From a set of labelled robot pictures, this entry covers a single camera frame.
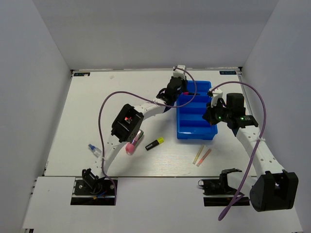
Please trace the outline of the pink cap black highlighter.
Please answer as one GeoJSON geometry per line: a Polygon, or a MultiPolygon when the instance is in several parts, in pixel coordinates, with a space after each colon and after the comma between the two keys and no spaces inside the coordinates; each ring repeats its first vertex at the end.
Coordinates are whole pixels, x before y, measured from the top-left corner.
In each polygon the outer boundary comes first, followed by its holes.
{"type": "Polygon", "coordinates": [[[200,95],[200,93],[195,93],[195,92],[183,92],[182,94],[186,96],[200,95]]]}

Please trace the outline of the yellow thin pen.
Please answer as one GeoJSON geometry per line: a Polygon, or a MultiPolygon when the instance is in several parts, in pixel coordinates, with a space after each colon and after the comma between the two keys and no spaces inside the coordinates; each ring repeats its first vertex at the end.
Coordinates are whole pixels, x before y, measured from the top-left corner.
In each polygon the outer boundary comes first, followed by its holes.
{"type": "Polygon", "coordinates": [[[192,162],[194,165],[196,164],[196,162],[197,162],[197,160],[198,160],[202,150],[204,149],[204,147],[205,147],[205,145],[201,145],[201,147],[199,148],[199,150],[198,150],[198,152],[197,152],[197,154],[196,154],[196,156],[195,156],[195,158],[194,158],[194,160],[192,162]]]}

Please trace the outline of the orange thin pen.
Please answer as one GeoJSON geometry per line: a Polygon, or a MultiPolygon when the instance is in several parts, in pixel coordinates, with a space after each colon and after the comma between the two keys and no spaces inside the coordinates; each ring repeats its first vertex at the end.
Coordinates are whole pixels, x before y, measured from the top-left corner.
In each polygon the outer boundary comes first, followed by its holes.
{"type": "Polygon", "coordinates": [[[207,156],[211,153],[211,149],[208,149],[206,153],[203,155],[203,157],[199,160],[199,162],[196,164],[197,167],[199,167],[202,162],[207,158],[207,156]]]}

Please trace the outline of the yellow cap black highlighter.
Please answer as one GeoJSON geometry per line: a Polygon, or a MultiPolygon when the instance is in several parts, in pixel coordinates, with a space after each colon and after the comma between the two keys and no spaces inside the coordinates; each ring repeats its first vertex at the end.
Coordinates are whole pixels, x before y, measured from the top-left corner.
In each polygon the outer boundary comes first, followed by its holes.
{"type": "Polygon", "coordinates": [[[155,148],[156,146],[162,144],[163,142],[164,142],[163,137],[160,137],[160,138],[156,139],[155,141],[151,142],[150,144],[148,144],[147,146],[145,146],[145,149],[147,151],[149,151],[152,148],[155,148]]]}

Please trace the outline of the pink crayon tube case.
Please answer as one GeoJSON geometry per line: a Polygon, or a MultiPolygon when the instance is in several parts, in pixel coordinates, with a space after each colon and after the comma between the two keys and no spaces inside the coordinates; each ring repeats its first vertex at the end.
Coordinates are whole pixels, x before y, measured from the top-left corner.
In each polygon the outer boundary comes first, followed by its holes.
{"type": "Polygon", "coordinates": [[[137,135],[134,137],[134,139],[131,142],[127,143],[125,147],[125,151],[127,154],[132,155],[135,152],[136,146],[140,142],[140,140],[143,138],[143,136],[144,136],[144,131],[139,130],[137,135]]]}

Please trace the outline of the clear spray bottle blue cap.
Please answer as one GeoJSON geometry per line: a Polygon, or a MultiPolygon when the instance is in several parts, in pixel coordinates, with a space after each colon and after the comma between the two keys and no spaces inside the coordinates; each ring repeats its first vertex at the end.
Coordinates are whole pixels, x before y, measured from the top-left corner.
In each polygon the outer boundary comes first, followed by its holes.
{"type": "Polygon", "coordinates": [[[96,146],[92,145],[92,144],[89,144],[88,145],[88,148],[92,151],[92,153],[97,157],[102,157],[102,151],[97,148],[96,146]]]}

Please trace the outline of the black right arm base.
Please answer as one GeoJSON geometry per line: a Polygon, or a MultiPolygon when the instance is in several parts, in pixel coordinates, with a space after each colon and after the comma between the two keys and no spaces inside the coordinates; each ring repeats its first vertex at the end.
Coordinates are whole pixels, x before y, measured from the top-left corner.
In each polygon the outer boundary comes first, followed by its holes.
{"type": "Polygon", "coordinates": [[[203,201],[205,207],[226,207],[233,198],[236,190],[224,189],[219,179],[203,179],[198,181],[198,186],[203,190],[203,201]]]}

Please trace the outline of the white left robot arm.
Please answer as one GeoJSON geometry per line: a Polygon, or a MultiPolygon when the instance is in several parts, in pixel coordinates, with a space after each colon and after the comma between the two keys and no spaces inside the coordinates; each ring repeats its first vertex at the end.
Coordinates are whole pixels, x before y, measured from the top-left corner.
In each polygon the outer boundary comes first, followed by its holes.
{"type": "Polygon", "coordinates": [[[176,108],[175,102],[187,90],[187,84],[188,81],[184,74],[174,74],[168,85],[159,91],[155,100],[145,100],[146,103],[137,106],[125,104],[112,123],[111,135],[106,143],[101,128],[101,116],[108,98],[104,100],[98,116],[102,149],[89,145],[89,148],[95,151],[98,159],[95,168],[82,170],[82,179],[91,194],[97,195],[105,190],[103,180],[111,179],[107,175],[110,165],[122,147],[126,143],[131,143],[138,136],[143,120],[176,108]]]}

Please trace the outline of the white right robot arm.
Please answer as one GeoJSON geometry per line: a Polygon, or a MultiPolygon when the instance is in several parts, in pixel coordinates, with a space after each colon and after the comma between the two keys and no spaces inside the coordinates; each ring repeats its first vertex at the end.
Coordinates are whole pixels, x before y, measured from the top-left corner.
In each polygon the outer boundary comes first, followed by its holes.
{"type": "Polygon", "coordinates": [[[222,98],[221,91],[209,91],[207,94],[211,101],[207,103],[202,118],[210,125],[226,123],[244,147],[256,172],[256,178],[252,178],[237,168],[223,170],[220,189],[227,194],[238,191],[237,200],[249,197],[257,212],[292,209],[298,177],[294,172],[285,170],[260,138],[257,121],[252,115],[246,114],[243,94],[229,93],[226,100],[222,98]]]}

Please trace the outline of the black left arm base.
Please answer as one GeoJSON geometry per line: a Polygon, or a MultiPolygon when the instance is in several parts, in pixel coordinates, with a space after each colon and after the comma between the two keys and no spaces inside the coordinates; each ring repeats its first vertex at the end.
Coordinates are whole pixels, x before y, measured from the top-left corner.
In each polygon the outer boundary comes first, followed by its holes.
{"type": "Polygon", "coordinates": [[[91,188],[84,180],[76,180],[70,204],[73,206],[114,206],[115,191],[118,180],[114,184],[109,180],[101,180],[95,188],[91,188]]]}

